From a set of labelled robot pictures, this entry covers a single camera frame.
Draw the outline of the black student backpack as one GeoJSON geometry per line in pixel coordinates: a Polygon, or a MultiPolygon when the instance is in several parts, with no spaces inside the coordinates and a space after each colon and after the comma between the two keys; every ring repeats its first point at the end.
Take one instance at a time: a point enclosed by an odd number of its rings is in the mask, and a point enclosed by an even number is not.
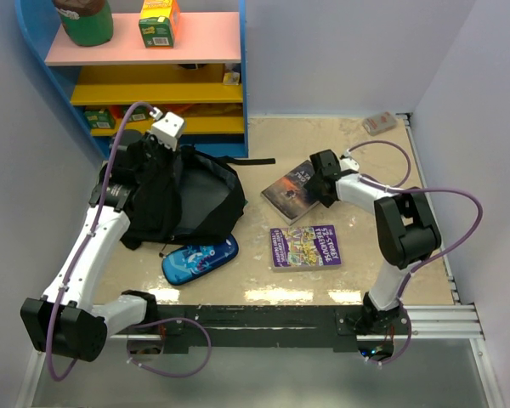
{"type": "Polygon", "coordinates": [[[224,241],[247,204],[235,166],[273,165],[275,159],[211,156],[193,147],[178,151],[179,170],[142,170],[143,156],[122,150],[110,179],[93,189],[99,201],[130,222],[122,244],[135,250],[144,242],[213,245],[224,241]]]}

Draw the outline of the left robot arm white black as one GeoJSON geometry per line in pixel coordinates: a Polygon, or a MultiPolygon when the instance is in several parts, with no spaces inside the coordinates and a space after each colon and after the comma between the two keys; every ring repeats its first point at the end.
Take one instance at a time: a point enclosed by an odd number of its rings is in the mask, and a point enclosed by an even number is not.
{"type": "Polygon", "coordinates": [[[130,326],[140,333],[157,328],[159,313],[153,295],[126,291],[96,307],[94,291],[115,246],[128,231],[131,219],[125,209],[140,188],[126,178],[111,182],[120,172],[117,156],[123,154],[130,161],[128,170],[148,176],[178,144],[177,134],[156,127],[146,134],[131,130],[116,134],[110,159],[93,189],[85,224],[65,264],[39,299],[27,298],[21,306],[20,317],[36,351],[91,362],[110,336],[130,326]]]}

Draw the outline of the A Tale of Two Cities book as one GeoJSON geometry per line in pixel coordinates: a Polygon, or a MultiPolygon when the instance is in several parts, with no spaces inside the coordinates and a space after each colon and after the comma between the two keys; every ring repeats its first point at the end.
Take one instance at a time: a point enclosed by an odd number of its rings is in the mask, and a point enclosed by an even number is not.
{"type": "Polygon", "coordinates": [[[314,175],[311,161],[306,160],[262,190],[261,196],[292,225],[319,204],[305,188],[314,175]]]}

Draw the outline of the purple 52-Storey Treehouse book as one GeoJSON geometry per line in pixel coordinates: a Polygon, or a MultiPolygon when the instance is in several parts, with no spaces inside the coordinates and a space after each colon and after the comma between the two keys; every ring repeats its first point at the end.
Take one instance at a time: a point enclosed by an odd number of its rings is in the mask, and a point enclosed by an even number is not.
{"type": "Polygon", "coordinates": [[[269,235],[274,270],[331,269],[343,263],[333,225],[273,228],[269,235]]]}

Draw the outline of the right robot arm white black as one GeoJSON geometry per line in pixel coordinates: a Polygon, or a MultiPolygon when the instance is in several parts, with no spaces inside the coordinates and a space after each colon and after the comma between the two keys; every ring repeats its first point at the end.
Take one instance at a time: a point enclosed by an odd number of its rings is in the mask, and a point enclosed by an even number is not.
{"type": "Polygon", "coordinates": [[[402,293],[416,266],[441,245],[428,199],[419,189],[392,191],[358,172],[358,164],[332,150],[309,156],[314,169],[306,190],[323,206],[337,201],[373,215],[384,259],[377,280],[365,293],[359,315],[350,321],[357,334],[379,334],[400,316],[402,293]]]}

